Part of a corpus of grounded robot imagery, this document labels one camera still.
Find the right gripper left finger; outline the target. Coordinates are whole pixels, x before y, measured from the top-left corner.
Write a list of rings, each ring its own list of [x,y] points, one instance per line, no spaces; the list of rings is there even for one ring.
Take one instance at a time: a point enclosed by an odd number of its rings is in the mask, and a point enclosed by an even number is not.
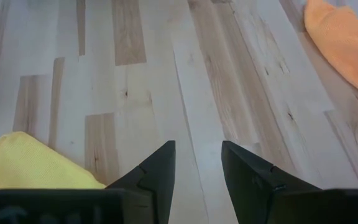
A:
[[[104,189],[0,190],[0,224],[167,224],[175,157],[167,141]]]

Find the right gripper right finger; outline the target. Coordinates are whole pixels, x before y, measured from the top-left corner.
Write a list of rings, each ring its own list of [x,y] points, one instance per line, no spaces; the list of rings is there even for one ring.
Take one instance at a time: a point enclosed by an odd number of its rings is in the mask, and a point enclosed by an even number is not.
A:
[[[231,141],[221,160],[239,224],[358,224],[358,189],[320,189]]]

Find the yellow microfiber towel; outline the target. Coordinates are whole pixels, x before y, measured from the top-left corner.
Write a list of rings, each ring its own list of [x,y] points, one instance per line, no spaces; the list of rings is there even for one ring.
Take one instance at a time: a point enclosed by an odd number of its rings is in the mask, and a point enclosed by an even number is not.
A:
[[[0,189],[103,189],[81,166],[22,131],[0,138]]]

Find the orange microfiber towel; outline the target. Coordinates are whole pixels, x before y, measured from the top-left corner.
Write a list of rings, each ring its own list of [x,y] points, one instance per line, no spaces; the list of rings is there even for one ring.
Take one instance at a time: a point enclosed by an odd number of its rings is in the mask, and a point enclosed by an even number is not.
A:
[[[325,59],[358,89],[358,17],[348,6],[335,7],[324,0],[307,0],[307,33]]]

